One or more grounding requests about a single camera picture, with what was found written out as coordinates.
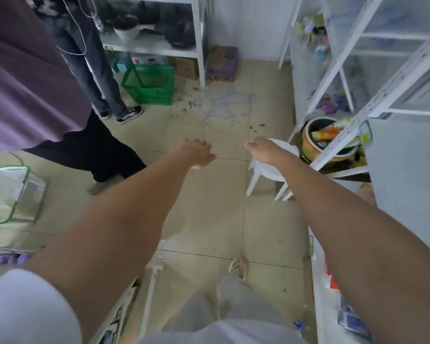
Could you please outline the person's left hand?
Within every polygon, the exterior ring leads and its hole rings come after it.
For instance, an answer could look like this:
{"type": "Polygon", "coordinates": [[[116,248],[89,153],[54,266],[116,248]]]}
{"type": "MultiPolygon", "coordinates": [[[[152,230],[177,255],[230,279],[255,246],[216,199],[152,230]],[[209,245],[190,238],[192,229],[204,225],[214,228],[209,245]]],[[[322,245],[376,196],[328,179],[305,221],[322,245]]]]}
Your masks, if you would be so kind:
{"type": "Polygon", "coordinates": [[[206,140],[185,139],[177,149],[179,156],[186,159],[186,162],[193,168],[194,160],[197,155],[208,154],[212,152],[212,144],[206,140]]]}

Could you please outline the person's right hand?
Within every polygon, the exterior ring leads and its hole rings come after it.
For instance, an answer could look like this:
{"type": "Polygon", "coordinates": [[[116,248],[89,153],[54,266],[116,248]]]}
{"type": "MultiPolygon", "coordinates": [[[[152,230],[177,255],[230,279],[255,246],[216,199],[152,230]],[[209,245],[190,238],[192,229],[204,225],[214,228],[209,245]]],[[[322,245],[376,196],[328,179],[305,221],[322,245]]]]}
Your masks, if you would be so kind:
{"type": "Polygon", "coordinates": [[[264,137],[257,137],[247,141],[245,148],[255,160],[270,166],[280,164],[286,156],[281,147],[264,137]]]}

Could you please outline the person's right forearm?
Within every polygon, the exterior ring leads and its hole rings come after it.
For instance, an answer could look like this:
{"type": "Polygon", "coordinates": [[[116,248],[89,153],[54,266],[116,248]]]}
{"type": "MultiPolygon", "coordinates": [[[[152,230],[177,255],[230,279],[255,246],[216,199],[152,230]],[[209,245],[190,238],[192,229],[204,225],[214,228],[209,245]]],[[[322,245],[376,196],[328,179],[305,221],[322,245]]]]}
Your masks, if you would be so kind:
{"type": "Polygon", "coordinates": [[[381,344],[430,344],[430,248],[405,226],[279,151],[287,180],[338,288],[381,344]]]}

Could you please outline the person's left forearm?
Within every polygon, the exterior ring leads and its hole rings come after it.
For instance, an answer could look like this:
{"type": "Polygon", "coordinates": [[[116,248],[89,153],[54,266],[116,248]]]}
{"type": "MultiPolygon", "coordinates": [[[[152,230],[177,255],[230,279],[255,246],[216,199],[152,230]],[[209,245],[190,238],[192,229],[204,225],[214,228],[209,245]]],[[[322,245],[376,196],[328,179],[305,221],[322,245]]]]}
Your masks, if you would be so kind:
{"type": "Polygon", "coordinates": [[[26,265],[68,301],[83,344],[152,258],[193,165],[188,150],[177,150],[109,188],[26,265]]]}

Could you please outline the round pot with yellow rim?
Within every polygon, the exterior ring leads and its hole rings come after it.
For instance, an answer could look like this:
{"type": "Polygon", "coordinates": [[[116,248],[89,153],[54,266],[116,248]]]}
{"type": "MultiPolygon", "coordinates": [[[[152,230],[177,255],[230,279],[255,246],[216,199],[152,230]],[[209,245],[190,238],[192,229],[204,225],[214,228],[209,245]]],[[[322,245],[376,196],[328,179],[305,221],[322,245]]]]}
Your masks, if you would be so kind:
{"type": "MultiPolygon", "coordinates": [[[[310,163],[315,161],[318,156],[324,151],[324,149],[331,143],[335,136],[324,137],[319,139],[320,130],[330,127],[332,124],[338,122],[337,119],[329,116],[315,117],[308,121],[302,129],[302,144],[300,154],[304,156],[310,163]]],[[[342,150],[340,150],[333,158],[329,160],[329,164],[333,164],[340,161],[354,159],[357,148],[360,143],[354,139],[354,141],[342,150]]]]}

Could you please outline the purple toys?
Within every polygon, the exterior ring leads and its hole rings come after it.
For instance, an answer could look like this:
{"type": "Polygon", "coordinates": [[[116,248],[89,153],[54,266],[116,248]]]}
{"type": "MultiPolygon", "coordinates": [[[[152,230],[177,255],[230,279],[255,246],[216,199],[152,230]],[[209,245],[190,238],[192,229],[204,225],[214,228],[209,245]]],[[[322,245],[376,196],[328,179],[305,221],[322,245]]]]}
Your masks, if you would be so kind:
{"type": "Polygon", "coordinates": [[[345,90],[340,90],[334,94],[325,93],[317,103],[315,109],[322,111],[325,115],[332,115],[339,111],[344,113],[353,112],[345,90]]]}

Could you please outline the green plastic crate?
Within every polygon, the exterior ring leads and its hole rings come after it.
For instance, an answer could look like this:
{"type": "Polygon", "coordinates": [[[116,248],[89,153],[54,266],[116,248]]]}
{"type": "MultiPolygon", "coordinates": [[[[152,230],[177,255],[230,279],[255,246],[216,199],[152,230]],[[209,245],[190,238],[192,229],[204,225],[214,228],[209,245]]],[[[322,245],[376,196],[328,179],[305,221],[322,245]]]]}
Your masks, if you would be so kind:
{"type": "Polygon", "coordinates": [[[133,64],[120,85],[138,104],[168,106],[175,92],[175,69],[168,65],[133,64]]]}

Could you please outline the person's beige shoe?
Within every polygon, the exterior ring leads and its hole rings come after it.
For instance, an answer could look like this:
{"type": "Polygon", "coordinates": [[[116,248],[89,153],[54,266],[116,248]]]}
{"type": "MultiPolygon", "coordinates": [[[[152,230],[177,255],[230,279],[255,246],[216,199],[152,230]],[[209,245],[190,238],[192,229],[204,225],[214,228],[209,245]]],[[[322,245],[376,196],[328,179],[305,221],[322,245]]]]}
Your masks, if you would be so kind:
{"type": "Polygon", "coordinates": [[[236,257],[229,266],[228,274],[245,281],[247,277],[247,265],[248,261],[246,258],[243,256],[236,257]]]}

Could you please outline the white box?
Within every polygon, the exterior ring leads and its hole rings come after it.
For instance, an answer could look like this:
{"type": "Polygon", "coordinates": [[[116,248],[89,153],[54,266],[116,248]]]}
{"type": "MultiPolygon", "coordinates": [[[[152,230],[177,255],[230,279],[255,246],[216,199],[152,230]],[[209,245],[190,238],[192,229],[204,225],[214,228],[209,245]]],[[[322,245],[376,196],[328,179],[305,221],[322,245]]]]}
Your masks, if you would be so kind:
{"type": "Polygon", "coordinates": [[[167,56],[131,52],[131,59],[137,65],[169,65],[167,56]]]}

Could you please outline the hanging small packets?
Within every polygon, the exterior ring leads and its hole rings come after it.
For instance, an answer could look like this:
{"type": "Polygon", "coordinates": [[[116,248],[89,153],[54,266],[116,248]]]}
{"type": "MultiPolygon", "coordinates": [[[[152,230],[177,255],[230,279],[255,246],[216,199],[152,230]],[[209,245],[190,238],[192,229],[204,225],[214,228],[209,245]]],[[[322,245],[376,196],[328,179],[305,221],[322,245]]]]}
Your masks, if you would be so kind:
{"type": "Polygon", "coordinates": [[[305,16],[294,26],[299,42],[315,60],[324,60],[330,53],[330,42],[322,12],[305,16]]]}

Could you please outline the black frying pan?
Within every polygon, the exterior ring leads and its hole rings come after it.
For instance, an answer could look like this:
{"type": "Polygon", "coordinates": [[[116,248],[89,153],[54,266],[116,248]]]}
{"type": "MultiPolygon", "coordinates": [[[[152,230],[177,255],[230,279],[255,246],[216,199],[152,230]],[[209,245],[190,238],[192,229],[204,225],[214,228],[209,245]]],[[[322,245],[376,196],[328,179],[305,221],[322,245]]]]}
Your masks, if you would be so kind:
{"type": "Polygon", "coordinates": [[[187,50],[194,48],[196,38],[193,21],[179,24],[164,23],[164,38],[172,48],[187,50]]]}

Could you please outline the green mesh basket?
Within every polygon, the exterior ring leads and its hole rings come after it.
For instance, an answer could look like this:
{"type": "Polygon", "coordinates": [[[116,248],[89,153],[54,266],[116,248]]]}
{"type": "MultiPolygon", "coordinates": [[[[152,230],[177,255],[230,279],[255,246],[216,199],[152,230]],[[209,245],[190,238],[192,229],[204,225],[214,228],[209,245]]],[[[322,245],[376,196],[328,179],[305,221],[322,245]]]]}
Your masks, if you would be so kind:
{"type": "Polygon", "coordinates": [[[0,167],[0,225],[33,223],[47,182],[28,166],[0,167]]]}

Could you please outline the blue packet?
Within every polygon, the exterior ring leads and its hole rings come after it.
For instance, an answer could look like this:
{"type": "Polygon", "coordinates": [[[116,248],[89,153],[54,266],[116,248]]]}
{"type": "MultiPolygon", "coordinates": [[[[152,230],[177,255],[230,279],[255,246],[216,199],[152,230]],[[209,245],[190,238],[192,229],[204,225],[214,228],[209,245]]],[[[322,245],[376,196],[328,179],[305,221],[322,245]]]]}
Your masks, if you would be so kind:
{"type": "Polygon", "coordinates": [[[342,295],[340,296],[340,308],[338,310],[338,325],[352,334],[374,341],[374,337],[366,323],[354,312],[342,295]]]}

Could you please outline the purple packets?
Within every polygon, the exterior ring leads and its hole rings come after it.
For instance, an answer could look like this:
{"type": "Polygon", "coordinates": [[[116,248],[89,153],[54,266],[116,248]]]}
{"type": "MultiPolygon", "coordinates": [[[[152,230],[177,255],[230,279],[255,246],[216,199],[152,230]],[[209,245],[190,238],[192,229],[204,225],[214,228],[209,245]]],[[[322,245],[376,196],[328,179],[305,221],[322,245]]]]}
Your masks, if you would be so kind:
{"type": "Polygon", "coordinates": [[[16,267],[27,263],[34,257],[34,253],[8,252],[0,254],[0,267],[16,267]]]}

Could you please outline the person's white sleeve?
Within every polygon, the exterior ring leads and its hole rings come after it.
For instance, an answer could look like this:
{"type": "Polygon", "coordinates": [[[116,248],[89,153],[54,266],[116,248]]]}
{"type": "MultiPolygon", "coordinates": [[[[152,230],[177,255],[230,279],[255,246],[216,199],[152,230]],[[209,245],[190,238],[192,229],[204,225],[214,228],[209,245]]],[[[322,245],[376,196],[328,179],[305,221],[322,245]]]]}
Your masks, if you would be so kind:
{"type": "Polygon", "coordinates": [[[0,344],[82,344],[63,295],[40,276],[14,269],[0,277],[0,344]]]}

